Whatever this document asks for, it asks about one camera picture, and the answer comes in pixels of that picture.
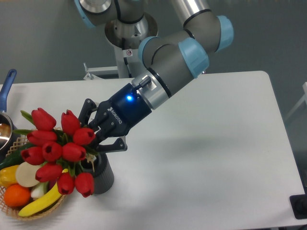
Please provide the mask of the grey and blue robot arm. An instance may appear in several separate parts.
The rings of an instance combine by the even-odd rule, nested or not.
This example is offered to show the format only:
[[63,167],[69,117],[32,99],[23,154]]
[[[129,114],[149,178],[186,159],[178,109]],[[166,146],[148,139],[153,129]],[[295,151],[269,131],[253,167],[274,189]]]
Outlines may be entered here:
[[79,119],[95,132],[93,150],[125,151],[129,130],[203,73],[210,53],[231,45],[230,20],[214,15],[207,1],[174,0],[172,5],[183,29],[161,38],[142,0],[75,2],[87,26],[105,26],[109,43],[118,49],[119,76],[132,78],[99,105],[84,102]]

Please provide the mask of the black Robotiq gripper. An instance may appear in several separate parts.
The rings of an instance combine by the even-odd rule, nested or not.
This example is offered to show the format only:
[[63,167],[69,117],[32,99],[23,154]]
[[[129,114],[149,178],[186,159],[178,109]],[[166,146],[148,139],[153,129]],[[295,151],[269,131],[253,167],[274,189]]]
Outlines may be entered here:
[[[88,123],[95,111],[94,119]],[[96,152],[120,152],[128,149],[125,135],[151,112],[146,101],[128,83],[98,107],[93,100],[85,99],[78,119],[81,126],[88,125],[96,132],[97,141],[93,145]],[[98,144],[110,137],[118,138],[113,144]]]

